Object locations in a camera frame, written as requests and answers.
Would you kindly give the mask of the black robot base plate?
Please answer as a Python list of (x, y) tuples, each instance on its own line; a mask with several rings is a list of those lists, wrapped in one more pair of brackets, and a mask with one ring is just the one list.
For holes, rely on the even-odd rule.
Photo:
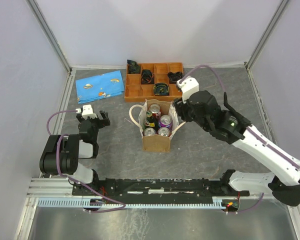
[(126, 179), (99, 180), (100, 194), (125, 204), (211, 204), (213, 197), (248, 197), (250, 192), (234, 190), (225, 180)]

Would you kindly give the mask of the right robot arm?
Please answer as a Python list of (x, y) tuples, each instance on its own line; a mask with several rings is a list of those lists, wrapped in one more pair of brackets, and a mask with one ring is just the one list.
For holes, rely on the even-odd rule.
[(269, 173), (244, 173), (233, 170), (219, 183), (226, 196), (238, 191), (271, 194), (281, 203), (300, 204), (300, 160), (267, 139), (246, 117), (237, 112), (223, 95), (222, 109), (206, 90), (193, 93), (188, 99), (176, 98), (173, 106), (185, 122), (195, 122), (217, 140), (228, 143), (252, 156), (269, 169)]

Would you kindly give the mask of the red coke can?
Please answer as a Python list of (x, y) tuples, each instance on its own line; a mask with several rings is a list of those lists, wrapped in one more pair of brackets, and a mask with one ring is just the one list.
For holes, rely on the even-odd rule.
[(167, 127), (161, 127), (158, 129), (157, 134), (163, 137), (169, 137), (171, 135), (171, 131)]

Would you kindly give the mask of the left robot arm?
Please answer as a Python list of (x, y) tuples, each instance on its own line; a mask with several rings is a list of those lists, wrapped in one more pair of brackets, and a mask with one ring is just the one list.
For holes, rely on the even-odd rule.
[(101, 189), (98, 174), (94, 169), (83, 166), (79, 160), (98, 156), (98, 133), (100, 129), (111, 125), (109, 115), (101, 110), (99, 117), (91, 105), (70, 112), (76, 113), (78, 133), (67, 136), (50, 134), (39, 168), (43, 174), (70, 177), (72, 182), (83, 184), (83, 189), (89, 195), (96, 195)]

